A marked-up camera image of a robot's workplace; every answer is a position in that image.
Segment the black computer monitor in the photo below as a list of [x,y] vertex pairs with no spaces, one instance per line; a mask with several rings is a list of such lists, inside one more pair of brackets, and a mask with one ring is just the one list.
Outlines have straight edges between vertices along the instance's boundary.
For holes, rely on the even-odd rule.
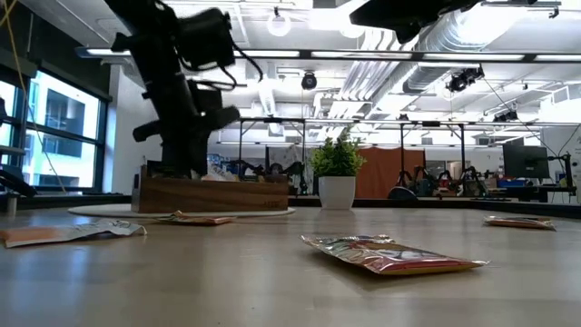
[[508,177],[550,177],[547,149],[541,146],[503,145],[504,173]]

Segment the yellow red mango tea packet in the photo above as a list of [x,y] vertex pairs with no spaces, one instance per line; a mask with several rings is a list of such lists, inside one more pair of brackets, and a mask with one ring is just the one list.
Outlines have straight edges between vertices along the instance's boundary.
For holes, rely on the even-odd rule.
[[487,265],[396,243],[387,235],[319,237],[302,235],[308,246],[378,275],[452,273]]

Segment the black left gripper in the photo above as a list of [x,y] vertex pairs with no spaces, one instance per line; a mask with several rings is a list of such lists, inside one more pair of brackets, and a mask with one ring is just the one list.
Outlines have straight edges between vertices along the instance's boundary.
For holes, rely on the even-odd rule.
[[[207,142],[208,135],[241,118],[236,106],[224,107],[217,89],[200,89],[183,74],[156,79],[145,84],[143,99],[151,101],[157,119],[133,129],[133,139],[140,143],[160,135],[165,146],[197,147]],[[207,174],[207,152],[188,151],[185,155],[189,170],[199,176]],[[180,161],[174,152],[162,153],[162,173],[167,177],[184,177]]]

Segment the white printed tea packet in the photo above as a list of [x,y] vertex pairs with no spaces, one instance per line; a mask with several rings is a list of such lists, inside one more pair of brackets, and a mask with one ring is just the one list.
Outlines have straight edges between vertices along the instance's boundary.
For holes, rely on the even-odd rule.
[[224,170],[221,166],[215,164],[209,164],[207,168],[207,174],[201,177],[202,181],[214,181],[214,182],[239,182],[240,179],[236,174],[230,173]]

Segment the orange partition screen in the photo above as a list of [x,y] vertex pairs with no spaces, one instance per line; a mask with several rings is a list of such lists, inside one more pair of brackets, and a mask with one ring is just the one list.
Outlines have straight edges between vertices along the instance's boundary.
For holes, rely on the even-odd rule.
[[415,166],[423,166],[426,159],[424,150],[401,148],[363,148],[358,150],[358,155],[365,163],[356,176],[356,199],[386,199],[399,178],[401,158],[404,158],[404,170],[409,173]]

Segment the wooden tea box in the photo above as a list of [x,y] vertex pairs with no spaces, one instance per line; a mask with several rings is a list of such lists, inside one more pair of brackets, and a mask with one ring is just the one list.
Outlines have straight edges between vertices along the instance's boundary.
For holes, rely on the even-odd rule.
[[142,165],[133,179],[134,213],[249,213],[288,208],[285,183],[195,179],[159,161]]

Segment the orange green tea packet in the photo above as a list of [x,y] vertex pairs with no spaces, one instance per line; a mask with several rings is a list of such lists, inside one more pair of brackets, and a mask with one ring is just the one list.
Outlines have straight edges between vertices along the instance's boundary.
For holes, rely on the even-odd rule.
[[199,225],[199,226],[216,226],[226,223],[232,223],[235,220],[234,216],[204,216],[186,214],[181,211],[176,211],[169,216],[158,217],[156,221],[171,224],[183,225]]

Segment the white orange tea packet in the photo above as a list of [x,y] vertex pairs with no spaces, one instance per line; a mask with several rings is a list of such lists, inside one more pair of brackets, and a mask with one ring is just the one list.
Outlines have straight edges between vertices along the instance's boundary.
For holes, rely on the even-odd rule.
[[110,233],[116,236],[132,236],[134,234],[146,235],[147,230],[138,223],[101,219],[94,223],[28,226],[0,230],[0,240],[4,242],[5,248],[15,248],[43,243],[66,243],[103,233]]

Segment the white woven round placemat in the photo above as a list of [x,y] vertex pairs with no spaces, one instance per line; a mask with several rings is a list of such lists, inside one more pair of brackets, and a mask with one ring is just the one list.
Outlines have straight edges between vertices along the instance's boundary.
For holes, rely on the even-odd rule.
[[[72,207],[67,210],[68,213],[92,216],[92,217],[115,217],[115,218],[159,218],[170,216],[172,213],[136,213],[131,210],[128,203],[113,203],[100,205],[87,205]],[[287,208],[282,211],[259,211],[259,212],[217,212],[217,213],[186,213],[192,217],[259,217],[259,216],[282,216],[295,213],[294,208]]]

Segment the green plant in white pot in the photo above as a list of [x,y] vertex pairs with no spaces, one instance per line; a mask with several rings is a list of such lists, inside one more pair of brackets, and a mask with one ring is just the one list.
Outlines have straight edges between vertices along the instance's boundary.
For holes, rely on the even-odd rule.
[[358,153],[359,141],[350,139],[343,130],[335,139],[327,138],[313,151],[310,164],[318,179],[321,207],[326,210],[349,210],[355,199],[356,176],[365,163]]

